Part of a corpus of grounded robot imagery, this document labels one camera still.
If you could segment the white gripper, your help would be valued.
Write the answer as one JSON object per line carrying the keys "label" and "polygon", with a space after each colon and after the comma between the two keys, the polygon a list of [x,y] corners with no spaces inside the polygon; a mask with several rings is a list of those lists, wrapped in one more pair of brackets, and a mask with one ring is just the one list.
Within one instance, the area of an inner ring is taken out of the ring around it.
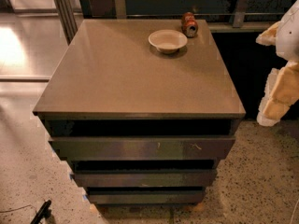
{"label": "white gripper", "polygon": [[257,122],[262,126],[274,126],[299,100],[299,0],[280,21],[259,34],[256,42],[264,46],[276,45],[277,56],[289,61],[283,68],[271,70],[259,105]]}

